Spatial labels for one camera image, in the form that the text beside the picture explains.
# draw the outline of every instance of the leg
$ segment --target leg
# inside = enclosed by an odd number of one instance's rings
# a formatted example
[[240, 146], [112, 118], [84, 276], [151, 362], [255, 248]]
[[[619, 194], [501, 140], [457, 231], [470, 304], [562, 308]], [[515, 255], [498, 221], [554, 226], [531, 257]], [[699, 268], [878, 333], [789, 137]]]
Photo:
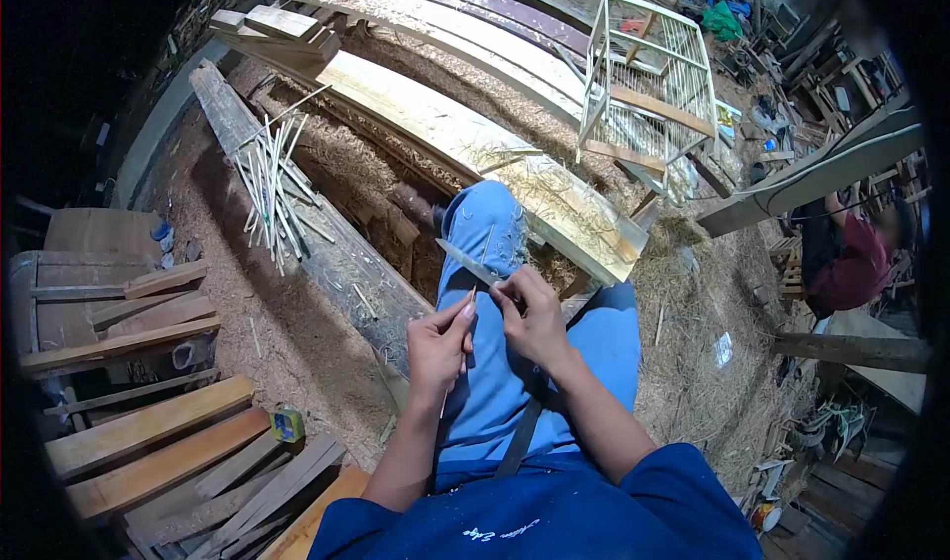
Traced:
[[[522, 209], [501, 183], [482, 181], [459, 193], [445, 212], [442, 234], [502, 275], [523, 263]], [[501, 459], [529, 399], [522, 376], [533, 364], [508, 352], [498, 306], [485, 286], [450, 257], [442, 269], [437, 308], [457, 303], [476, 283], [474, 353], [468, 372], [445, 401], [444, 425], [449, 425], [439, 461]]]
[[[625, 281], [598, 290], [572, 320], [567, 339], [594, 376], [632, 413], [640, 364], [634, 287]], [[529, 455], [579, 451], [560, 396], [551, 394], [549, 400], [538, 418]]]

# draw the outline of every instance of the metal tool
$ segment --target metal tool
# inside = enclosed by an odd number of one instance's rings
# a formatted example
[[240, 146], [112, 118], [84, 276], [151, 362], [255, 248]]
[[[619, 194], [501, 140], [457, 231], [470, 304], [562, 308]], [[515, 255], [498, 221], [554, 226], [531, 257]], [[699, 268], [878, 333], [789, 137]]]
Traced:
[[493, 285], [496, 281], [504, 280], [504, 278], [502, 278], [498, 272], [492, 271], [483, 264], [475, 261], [468, 255], [464, 254], [457, 246], [452, 245], [445, 239], [437, 238], [435, 239], [435, 242], [438, 243], [443, 250], [445, 250], [445, 253], [447, 253], [449, 257], [459, 262], [463, 268], [471, 271], [472, 275], [474, 275], [479, 280], [484, 281], [488, 285]]

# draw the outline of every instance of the red shirt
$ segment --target red shirt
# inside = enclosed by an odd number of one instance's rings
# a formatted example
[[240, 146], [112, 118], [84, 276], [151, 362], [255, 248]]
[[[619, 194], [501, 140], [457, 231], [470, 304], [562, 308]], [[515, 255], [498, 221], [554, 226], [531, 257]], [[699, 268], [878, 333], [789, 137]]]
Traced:
[[842, 234], [845, 250], [807, 287], [814, 305], [828, 312], [869, 302], [885, 289], [890, 276], [892, 250], [885, 248], [871, 224], [849, 212]]

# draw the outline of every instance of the paint can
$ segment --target paint can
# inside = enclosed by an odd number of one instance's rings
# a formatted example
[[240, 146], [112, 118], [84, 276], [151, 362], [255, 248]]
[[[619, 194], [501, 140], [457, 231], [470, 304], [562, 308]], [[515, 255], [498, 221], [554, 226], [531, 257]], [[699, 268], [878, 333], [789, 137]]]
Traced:
[[764, 502], [756, 507], [753, 512], [751, 522], [753, 527], [760, 531], [768, 531], [773, 527], [778, 525], [778, 520], [782, 516], [782, 509], [771, 504], [770, 502]]

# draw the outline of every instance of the knee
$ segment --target knee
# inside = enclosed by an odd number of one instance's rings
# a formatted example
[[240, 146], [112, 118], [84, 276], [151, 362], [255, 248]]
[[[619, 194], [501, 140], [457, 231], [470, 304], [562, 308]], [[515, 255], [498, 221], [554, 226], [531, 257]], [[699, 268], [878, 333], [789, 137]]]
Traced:
[[480, 181], [466, 188], [452, 200], [445, 216], [443, 235], [447, 236], [453, 220], [464, 218], [477, 225], [516, 225], [523, 218], [521, 206], [508, 187], [498, 181]]

